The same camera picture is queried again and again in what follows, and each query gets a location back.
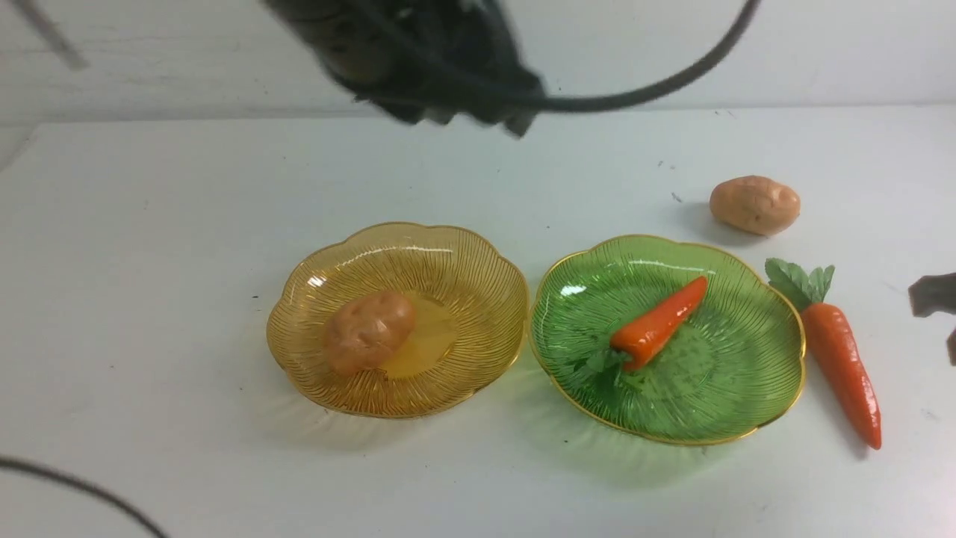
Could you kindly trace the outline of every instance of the gold plate rim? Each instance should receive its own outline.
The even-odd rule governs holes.
[[[597,250],[597,249],[603,247],[604,245],[607,245],[608,243],[613,243],[613,242],[615,242],[615,241],[620,241],[620,240],[622,240],[622,239],[630,239],[630,238],[658,239],[658,240],[666,241],[666,242],[671,243],[671,244],[674,244],[674,245],[706,248],[706,249],[710,249],[710,250],[712,250],[712,251],[716,251],[716,252],[718,252],[718,253],[720,253],[720,254],[723,254],[724,256],[727,256],[727,257],[736,259],[737,261],[739,261],[739,262],[741,263],[741,265],[743,265],[744,267],[746,267],[747,270],[750,271],[750,272],[757,278],[757,281],[760,283],[761,286],[763,286],[763,287],[765,287],[765,288],[771,290],[771,292],[773,293],[773,295],[775,295],[780,301],[783,302],[783,304],[785,304],[785,305],[791,310],[791,312],[793,313],[793,318],[796,319],[796,325],[797,325],[797,327],[798,327],[799,330],[800,330],[800,356],[798,357],[798,362],[799,362],[799,364],[800,364],[800,385],[799,385],[799,388],[798,388],[797,391],[796,391],[796,394],[793,396],[793,399],[790,401],[790,403],[787,405],[787,407],[785,407],[784,410],[780,412],[779,415],[774,416],[773,418],[771,418],[770,420],[767,420],[766,422],[763,422],[763,423],[761,423],[761,424],[757,424],[757,425],[753,426],[753,428],[751,428],[750,430],[748,430],[748,431],[746,431],[745,433],[740,434],[740,435],[738,435],[738,436],[724,437],[724,438],[719,438],[719,439],[714,439],[714,440],[705,440],[705,441],[674,440],[674,439],[667,439],[667,438],[663,438],[663,437],[655,437],[655,436],[652,436],[652,435],[650,435],[650,434],[647,434],[646,432],[641,432],[641,431],[639,431],[639,430],[634,430],[634,429],[630,429],[630,428],[624,428],[624,427],[622,427],[622,426],[620,426],[620,425],[618,425],[618,424],[615,424],[614,422],[611,422],[610,420],[605,420],[604,418],[601,418],[600,416],[597,416],[597,415],[595,415],[594,413],[591,413],[591,411],[589,411],[588,409],[586,409],[584,406],[582,406],[581,404],[579,404],[574,398],[572,398],[570,394],[568,394],[567,392],[565,392],[564,388],[561,387],[560,383],[557,382],[557,379],[554,377],[554,375],[552,374],[552,372],[548,369],[547,365],[545,365],[544,360],[541,358],[541,353],[538,351],[537,343],[534,341],[534,338],[532,338],[532,326],[531,326],[531,323],[532,323],[532,318],[533,318],[533,312],[537,309],[538,304],[541,302],[541,293],[542,293],[542,291],[544,290],[544,284],[545,284],[545,282],[548,281],[548,277],[551,275],[551,273],[552,273],[555,269],[557,269],[559,266],[561,266],[563,263],[565,263],[566,261],[568,261],[569,259],[571,259],[571,258],[576,258],[576,257],[578,257],[578,256],[588,255],[588,254],[594,252],[595,250]],[[529,342],[529,344],[530,344],[530,346],[531,346],[532,355],[534,355],[534,358],[537,360],[538,365],[540,365],[541,369],[544,370],[545,373],[548,374],[548,377],[551,379],[552,385],[554,385],[554,386],[557,388],[557,390],[561,393],[561,395],[563,395],[565,399],[567,399],[569,402],[571,402],[572,405],[574,405],[575,407],[577,407],[582,413],[588,415],[589,417],[591,417],[591,418],[593,418],[594,420],[600,422],[601,424],[604,424],[605,426],[614,428],[615,430],[624,432],[625,434],[630,434],[630,435],[637,436],[637,437],[643,437],[643,438],[645,438],[645,439],[649,439],[649,440],[656,441],[656,442],[659,442],[659,443],[674,445],[674,446],[690,446],[690,447],[693,447],[693,446],[715,446],[715,445],[730,443],[730,442],[733,442],[733,441],[736,441],[736,440],[740,440],[740,439],[742,439],[742,438],[744,438],[744,437],[748,437],[748,436],[754,434],[757,430],[760,430],[761,428],[766,428],[767,426],[773,424],[773,423],[774,423],[776,420],[778,420],[781,416],[785,415],[790,409],[792,409],[793,406],[796,405],[796,401],[797,401],[798,399],[800,399],[800,395],[803,394],[803,389],[804,389],[804,386],[806,385],[806,382],[807,382],[807,364],[806,364],[807,335],[806,335],[806,332],[805,332],[804,327],[803,327],[803,320],[800,318],[800,313],[796,310],[796,307],[793,306],[793,304],[790,302],[790,300],[788,300],[782,293],[780,293],[779,291],[777,291],[775,288],[773,288],[772,286],[770,286],[770,285],[763,279],[763,277],[761,277],[760,274],[757,273],[757,271],[756,271],[755,269],[753,269],[753,267],[750,266],[749,263],[746,263],[746,262],[743,261],[742,259],[740,259],[740,258],[738,258],[737,256],[731,254],[730,252],[728,252],[728,251],[726,251],[726,250],[724,250],[724,249],[722,249],[722,248],[715,247],[715,246],[713,246],[713,245],[708,245],[708,244],[705,244],[705,243],[698,243],[698,242],[693,242],[693,241],[676,241],[676,240],[674,240],[674,239],[670,239],[670,238],[668,238],[668,237],[663,237],[663,236],[660,236],[660,235],[651,235],[651,234],[624,234],[624,235],[617,235],[617,236],[615,236],[615,237],[611,237],[610,239],[606,239],[606,240],[604,240],[604,241],[601,241],[601,242],[598,243],[597,245],[595,245],[595,246],[593,246],[593,247],[591,247],[591,248],[589,248],[589,249],[587,249],[587,250],[582,250],[582,251],[578,251],[578,252],[569,254],[568,256],[565,256],[564,258],[561,258],[561,259],[559,259],[558,261],[556,261],[554,264],[552,264],[552,266],[548,269],[548,271],[545,272],[544,276],[541,277],[541,282],[540,282],[540,283],[538,284],[538,286],[537,286],[537,291],[536,291],[536,293],[534,294],[534,301],[532,302],[531,310],[529,310],[529,314],[528,314],[528,316],[525,318],[525,336],[526,336],[526,338],[528,339],[528,342]]]
[[[497,375],[496,375],[493,379],[491,379],[490,381],[488,381],[488,383],[486,383],[485,385],[482,385],[481,387],[477,387],[476,389],[474,389],[474,390],[472,390],[472,391],[470,391],[470,392],[466,392],[466,393],[462,394],[460,397],[448,401],[448,402],[445,403],[444,405],[436,406],[436,407],[434,407],[434,408],[430,408],[430,409],[428,409],[427,411],[424,411],[424,412],[414,413],[414,414],[408,414],[408,415],[388,415],[388,414],[379,414],[379,413],[356,412],[356,411],[352,411],[352,410],[349,410],[349,409],[341,408],[341,407],[339,407],[339,406],[329,405],[329,404],[327,404],[327,403],[325,403],[325,402],[317,401],[316,399],[312,398],[312,397],[309,396],[307,393],[305,393],[305,392],[303,392],[301,389],[299,389],[298,384],[295,383],[294,380],[292,379],[292,377],[286,372],[286,376],[289,377],[290,382],[292,383],[293,387],[295,387],[295,389],[296,389],[300,394],[302,394],[303,396],[305,396],[306,398],[308,398],[309,401],[314,402],[315,404],[319,405],[320,407],[322,407],[322,408],[324,408],[324,409],[328,409],[329,411],[335,411],[335,412],[337,412],[337,413],[342,413],[342,414],[344,414],[344,415],[365,416],[365,417],[383,418],[383,419],[389,419],[389,420],[407,420],[407,419],[413,419],[413,418],[421,418],[421,417],[424,417],[424,416],[437,415],[438,413],[442,413],[442,412],[447,411],[447,410],[449,410],[449,409],[451,409],[451,408],[453,408],[453,407],[455,407],[455,406],[458,406],[459,404],[461,404],[461,403],[465,402],[466,400],[472,398],[472,396],[474,396],[474,395],[477,394],[478,392],[484,390],[484,389],[487,388],[489,385],[491,385],[492,383],[494,383],[495,381],[497,381],[498,379],[500,379],[501,376],[504,375],[508,370],[510,370],[511,367],[514,366],[514,363],[517,362],[518,357],[521,356],[521,351],[522,351],[522,349],[524,349],[525,343],[526,343],[526,341],[527,341],[528,338],[529,338],[528,331],[527,331],[525,328],[527,327],[527,321],[528,321],[528,318],[529,318],[529,316],[530,316],[530,314],[531,314],[531,312],[532,312],[532,310],[530,309],[530,305],[531,305],[531,287],[528,285],[528,279],[527,279],[527,277],[525,277],[524,272],[522,272],[521,269],[519,269],[518,266],[514,264],[514,262],[512,262],[510,259],[506,258],[504,255],[502,255],[502,254],[501,254],[501,251],[499,251],[498,248],[497,248],[496,246],[494,246],[494,243],[492,243],[491,241],[489,241],[487,237],[484,237],[483,235],[478,234],[477,232],[475,232],[475,231],[473,231],[473,230],[469,230],[468,228],[463,228],[463,227],[461,227],[461,226],[444,225],[444,224],[440,224],[440,225],[425,225],[425,224],[421,224],[421,223],[418,223],[418,222],[402,221],[402,220],[393,220],[393,221],[388,221],[388,222],[381,222],[381,223],[379,223],[379,224],[373,224],[372,226],[367,226],[367,227],[365,227],[365,228],[362,228],[362,229],[360,229],[360,230],[358,230],[358,231],[352,233],[351,235],[349,235],[348,237],[346,237],[345,239],[343,239],[343,240],[341,240],[341,241],[339,241],[339,242],[337,242],[337,243],[331,243],[331,244],[326,245],[326,246],[324,246],[324,247],[322,247],[322,248],[319,248],[318,250],[315,250],[314,252],[312,252],[312,253],[309,254],[308,256],[304,257],[304,258],[302,259],[302,261],[300,261],[299,263],[296,264],[296,266],[294,267],[294,269],[292,270],[292,272],[289,274],[289,277],[286,279],[286,283],[285,283],[285,285],[284,285],[283,288],[282,288],[282,293],[281,293],[281,295],[279,296],[278,301],[276,301],[275,305],[272,307],[272,311],[270,312],[269,318],[268,318],[268,320],[266,321],[266,343],[267,343],[267,345],[268,345],[268,347],[269,347],[269,353],[272,355],[272,359],[275,360],[275,362],[279,365],[280,368],[282,368],[283,371],[285,371],[285,367],[282,365],[281,362],[279,362],[279,358],[276,356],[275,350],[272,348],[272,346],[273,346],[273,339],[275,338],[275,337],[273,336],[273,334],[272,334],[272,326],[273,326],[273,320],[275,319],[275,317],[276,317],[276,315],[277,315],[277,314],[276,314],[276,311],[278,310],[279,305],[280,305],[283,301],[287,300],[287,299],[291,296],[291,294],[292,294],[292,285],[293,285],[293,280],[294,280],[293,277],[294,277],[294,275],[295,275],[295,272],[298,270],[298,268],[301,267],[303,264],[307,263],[310,259],[312,259],[312,258],[314,258],[314,257],[316,257],[316,256],[319,256],[319,255],[321,255],[322,253],[324,253],[324,252],[326,252],[326,251],[329,251],[329,250],[331,250],[331,249],[334,249],[334,248],[336,248],[336,247],[343,246],[343,245],[347,244],[349,241],[352,241],[352,240],[356,239],[357,237],[359,237],[359,236],[362,235],[362,234],[365,234],[365,233],[370,232],[370,231],[372,231],[372,230],[376,230],[376,229],[378,229],[378,228],[387,228],[387,227],[392,227],[392,226],[409,226],[409,227],[412,227],[412,228],[419,228],[419,229],[422,229],[422,230],[454,230],[454,231],[458,231],[458,232],[462,232],[462,233],[465,233],[465,234],[472,235],[472,236],[477,237],[478,239],[484,241],[484,242],[490,247],[490,249],[492,250],[492,252],[493,252],[499,259],[501,259],[502,261],[504,261],[511,269],[514,270],[514,272],[518,275],[518,278],[520,279],[520,281],[521,281],[521,283],[522,283],[522,286],[524,287],[524,292],[525,292],[525,293],[524,293],[524,295],[525,295],[525,308],[524,308],[524,312],[523,312],[524,319],[523,319],[522,322],[521,322],[521,327],[522,327],[522,328],[521,328],[521,338],[520,338],[520,340],[518,341],[518,345],[517,345],[516,350],[515,350],[515,352],[514,352],[514,356],[511,357],[511,359],[509,360],[509,362],[508,362],[507,364],[505,364],[505,365],[502,367],[502,369],[497,373]]]

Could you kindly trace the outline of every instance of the wire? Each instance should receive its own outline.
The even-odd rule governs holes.
[[[463,90],[485,99],[501,101],[503,104],[519,109],[531,109],[544,112],[591,113],[620,110],[650,102],[676,92],[694,80],[706,75],[717,66],[740,40],[750,21],[753,19],[761,0],[746,0],[737,18],[729,30],[705,55],[686,69],[653,84],[617,94],[585,97],[549,97],[537,96],[510,90],[507,86],[495,83],[487,78],[473,75],[452,65],[415,42],[401,28],[392,24],[388,17],[375,6],[375,0],[343,0],[360,16],[374,25],[379,32],[391,40],[405,55],[409,56],[422,69],[435,73]]]
[[[33,0],[10,0],[10,3],[67,67],[74,71],[89,67],[73,43],[60,33],[53,20]]]
[[[157,524],[146,517],[134,506],[126,502],[122,497],[115,493],[111,493],[92,482],[87,482],[82,478],[57,471],[56,469],[41,465],[39,463],[31,463],[29,461],[18,460],[16,458],[9,458],[5,456],[0,456],[0,469],[5,469],[14,473],[20,473],[47,482],[57,483],[59,485],[65,485],[81,493],[96,497],[97,499],[111,505],[115,509],[132,518],[155,538],[169,538],[169,535],[163,532]]]

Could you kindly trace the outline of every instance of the toy carrot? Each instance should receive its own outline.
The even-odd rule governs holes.
[[[764,266],[770,284],[793,303],[803,319],[807,347],[836,393],[840,407],[866,444],[882,446],[880,405],[859,360],[857,341],[843,311],[823,302],[834,266],[807,273],[794,263],[770,258]]]
[[[637,370],[651,362],[677,332],[677,327],[697,309],[706,292],[707,279],[698,277],[614,333],[611,347],[631,355],[631,360],[623,365],[624,371]]]

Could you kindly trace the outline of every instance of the potato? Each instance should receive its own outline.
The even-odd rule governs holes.
[[[718,185],[710,194],[710,212],[745,232],[775,235],[800,216],[800,197],[769,177],[748,175]]]
[[[342,306],[325,326],[325,354],[339,375],[374,370],[415,328],[415,307],[396,291],[380,291]]]

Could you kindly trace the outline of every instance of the white table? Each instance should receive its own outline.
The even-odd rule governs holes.
[[[185,537],[956,536],[956,318],[906,287],[956,271],[956,108],[546,117],[516,142],[461,119],[46,124],[0,175],[0,453],[128,496]],[[803,214],[715,226],[761,173]],[[861,453],[814,364],[784,418],[682,449],[598,426],[528,356],[413,421],[297,395],[264,324],[318,247],[386,220],[489,238],[536,286],[614,235],[834,263],[882,406]],[[139,536],[107,508],[0,476],[4,536]]]

